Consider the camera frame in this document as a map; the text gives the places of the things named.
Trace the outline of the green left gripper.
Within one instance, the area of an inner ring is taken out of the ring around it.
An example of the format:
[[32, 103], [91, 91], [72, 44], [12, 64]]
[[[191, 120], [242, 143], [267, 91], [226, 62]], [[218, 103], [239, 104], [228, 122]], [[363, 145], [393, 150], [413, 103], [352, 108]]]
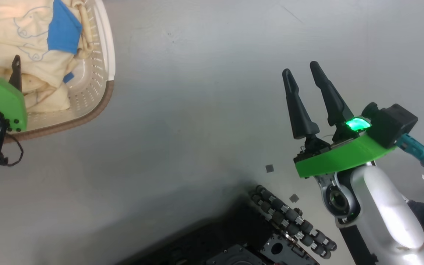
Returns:
[[0, 78], [0, 112], [9, 121], [12, 131], [26, 131], [28, 113], [22, 94], [21, 58], [16, 55], [11, 64], [12, 74], [9, 81]]

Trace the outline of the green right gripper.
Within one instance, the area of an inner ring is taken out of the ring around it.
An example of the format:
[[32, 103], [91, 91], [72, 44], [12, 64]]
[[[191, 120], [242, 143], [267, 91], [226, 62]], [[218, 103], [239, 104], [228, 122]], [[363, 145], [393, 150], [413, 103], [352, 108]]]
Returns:
[[[318, 62], [311, 61], [310, 69], [314, 82], [320, 89], [324, 99], [328, 113], [328, 124], [335, 126], [346, 123], [350, 131], [358, 133], [359, 136], [309, 158], [302, 160], [294, 158], [300, 178], [322, 176], [354, 168], [382, 158], [396, 149], [395, 146], [388, 149], [384, 148], [366, 133], [367, 129], [371, 127], [369, 120], [363, 117], [354, 117], [354, 114], [325, 75]], [[293, 138], [303, 139], [318, 134], [320, 132], [319, 127], [310, 119], [299, 96], [299, 86], [288, 68], [283, 70], [282, 78]]]

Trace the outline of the cream garment with blue patch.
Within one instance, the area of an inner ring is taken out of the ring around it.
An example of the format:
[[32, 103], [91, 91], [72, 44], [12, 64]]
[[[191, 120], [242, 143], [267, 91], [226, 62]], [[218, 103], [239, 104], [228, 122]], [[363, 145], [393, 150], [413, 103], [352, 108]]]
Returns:
[[66, 83], [93, 49], [86, 0], [0, 0], [0, 77], [18, 55], [28, 112], [69, 109]]

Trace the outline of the cream perforated laundry basket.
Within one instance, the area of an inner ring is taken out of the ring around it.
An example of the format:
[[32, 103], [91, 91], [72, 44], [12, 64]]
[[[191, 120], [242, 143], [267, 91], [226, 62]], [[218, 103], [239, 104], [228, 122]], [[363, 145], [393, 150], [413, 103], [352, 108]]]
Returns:
[[115, 53], [108, 17], [102, 0], [86, 0], [93, 34], [93, 52], [73, 70], [69, 87], [70, 107], [55, 112], [28, 112], [26, 131], [11, 134], [18, 140], [68, 130], [87, 123], [107, 106], [115, 75]]

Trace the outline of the black roller mecanum wheel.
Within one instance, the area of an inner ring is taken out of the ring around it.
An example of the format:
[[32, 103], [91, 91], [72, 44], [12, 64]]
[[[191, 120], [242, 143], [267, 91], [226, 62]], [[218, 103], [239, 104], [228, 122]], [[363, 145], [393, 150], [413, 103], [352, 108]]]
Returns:
[[258, 185], [251, 193], [252, 202], [278, 235], [294, 244], [301, 243], [323, 259], [329, 259], [337, 244], [302, 217], [298, 208], [290, 208], [264, 186]]

